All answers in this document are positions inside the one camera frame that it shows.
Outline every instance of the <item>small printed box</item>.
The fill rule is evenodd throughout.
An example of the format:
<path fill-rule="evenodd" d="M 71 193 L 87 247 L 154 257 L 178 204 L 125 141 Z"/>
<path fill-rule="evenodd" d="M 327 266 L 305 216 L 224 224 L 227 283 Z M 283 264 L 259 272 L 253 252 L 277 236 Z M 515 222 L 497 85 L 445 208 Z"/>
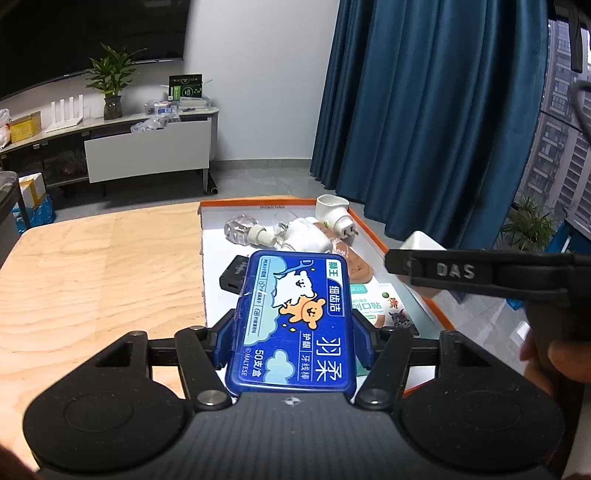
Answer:
<path fill-rule="evenodd" d="M 201 98 L 202 94 L 203 76 L 200 73 L 168 77 L 168 100 Z"/>
<path fill-rule="evenodd" d="M 41 133 L 41 112 L 22 116 L 10 122 L 10 139 L 12 143 L 26 140 Z"/>
<path fill-rule="evenodd" d="M 22 199 L 27 208 L 36 209 L 46 195 L 45 182 L 41 173 L 34 173 L 18 179 L 21 186 Z"/>
<path fill-rule="evenodd" d="M 347 265 L 332 254 L 259 250 L 236 308 L 226 385 L 244 391 L 355 393 Z"/>
<path fill-rule="evenodd" d="M 419 336 L 417 327 L 391 283 L 378 283 L 372 280 L 367 284 L 351 285 L 351 302 L 352 307 L 359 310 L 375 327 L 404 327 L 409 329 L 413 336 Z"/>

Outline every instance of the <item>white plug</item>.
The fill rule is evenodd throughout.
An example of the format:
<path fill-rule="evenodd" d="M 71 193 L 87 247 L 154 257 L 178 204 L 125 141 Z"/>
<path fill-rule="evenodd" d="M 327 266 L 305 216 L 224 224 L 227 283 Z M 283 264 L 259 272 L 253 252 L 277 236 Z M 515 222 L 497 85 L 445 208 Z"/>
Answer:
<path fill-rule="evenodd" d="M 348 208 L 349 201 L 342 197 L 321 195 L 316 199 L 316 218 L 339 238 L 351 237 L 358 231 Z"/>
<path fill-rule="evenodd" d="M 248 231 L 248 241 L 252 245 L 265 245 L 267 247 L 274 247 L 277 239 L 273 232 L 269 232 L 262 225 L 253 225 Z"/>

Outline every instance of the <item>metal screw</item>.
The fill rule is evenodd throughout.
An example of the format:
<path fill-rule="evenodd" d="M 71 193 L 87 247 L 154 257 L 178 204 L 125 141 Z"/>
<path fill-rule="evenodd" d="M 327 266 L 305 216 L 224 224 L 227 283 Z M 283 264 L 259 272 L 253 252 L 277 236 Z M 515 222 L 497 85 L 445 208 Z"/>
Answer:
<path fill-rule="evenodd" d="M 390 395 L 381 388 L 368 388 L 359 392 L 359 397 L 367 405 L 376 407 L 385 406 L 390 403 Z"/>
<path fill-rule="evenodd" d="M 292 395 L 291 397 L 287 397 L 283 403 L 285 405 L 289 405 L 290 407 L 296 407 L 301 403 L 301 400 L 298 397 L 294 397 Z"/>
<path fill-rule="evenodd" d="M 197 401 L 208 407 L 215 407 L 221 405 L 226 401 L 228 396 L 219 390 L 203 390 L 197 395 Z"/>

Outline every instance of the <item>plywood surface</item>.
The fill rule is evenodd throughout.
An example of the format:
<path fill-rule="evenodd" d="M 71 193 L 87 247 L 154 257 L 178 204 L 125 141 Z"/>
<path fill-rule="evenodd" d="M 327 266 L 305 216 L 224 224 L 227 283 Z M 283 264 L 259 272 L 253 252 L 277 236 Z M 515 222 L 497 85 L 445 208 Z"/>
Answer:
<path fill-rule="evenodd" d="M 28 403 L 130 330 L 165 338 L 204 325 L 199 204 L 34 228 L 0 270 L 0 443 L 35 462 Z M 177 371 L 156 380 L 182 395 Z"/>

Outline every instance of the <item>cartoon bear illustration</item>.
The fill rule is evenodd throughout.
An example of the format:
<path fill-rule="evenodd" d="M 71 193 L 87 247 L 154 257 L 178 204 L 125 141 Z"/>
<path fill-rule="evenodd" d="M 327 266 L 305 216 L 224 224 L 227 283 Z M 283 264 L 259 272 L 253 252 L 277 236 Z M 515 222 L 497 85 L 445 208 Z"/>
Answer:
<path fill-rule="evenodd" d="M 291 271 L 284 277 L 277 279 L 273 306 L 295 305 L 300 297 L 303 296 L 311 299 L 314 295 L 312 282 L 308 278 L 308 272 L 302 270 L 299 274 L 296 274 L 295 271 Z"/>
<path fill-rule="evenodd" d="M 301 296 L 295 305 L 287 304 L 280 307 L 279 313 L 291 315 L 290 323 L 303 320 L 310 329 L 316 330 L 316 327 L 318 327 L 317 322 L 322 318 L 323 314 L 322 305 L 325 304 L 325 299 L 316 300 L 316 294 L 312 299 Z"/>

